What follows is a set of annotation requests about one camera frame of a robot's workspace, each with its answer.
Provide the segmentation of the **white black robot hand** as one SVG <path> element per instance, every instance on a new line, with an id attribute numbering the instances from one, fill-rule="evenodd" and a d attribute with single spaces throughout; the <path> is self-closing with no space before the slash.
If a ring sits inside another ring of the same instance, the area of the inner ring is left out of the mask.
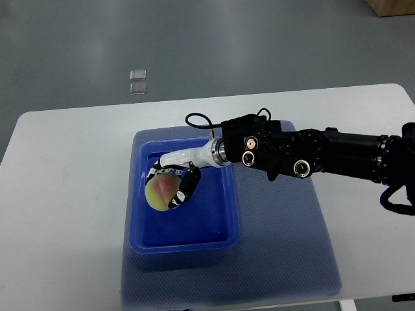
<path id="1" fill-rule="evenodd" d="M 162 155 L 150 168 L 146 184 L 155 176 L 172 173 L 181 180 L 174 198 L 168 204 L 168 210 L 185 203 L 193 195 L 201 179 L 203 168 L 223 168 L 229 165 L 224 143 L 221 138 L 210 138 L 202 147 L 177 150 Z"/>

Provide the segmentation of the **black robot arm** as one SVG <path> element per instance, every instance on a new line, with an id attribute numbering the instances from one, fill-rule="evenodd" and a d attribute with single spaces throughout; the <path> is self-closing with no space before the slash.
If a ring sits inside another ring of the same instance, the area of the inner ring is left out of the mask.
<path id="1" fill-rule="evenodd" d="M 278 175 L 308 178 L 325 172 L 386 185 L 380 204 L 388 211 L 414 215 L 414 123 L 402 134 L 362 135 L 306 129 L 284 132 L 281 121 L 261 113 L 220 124 L 224 153 L 231 163 Z"/>

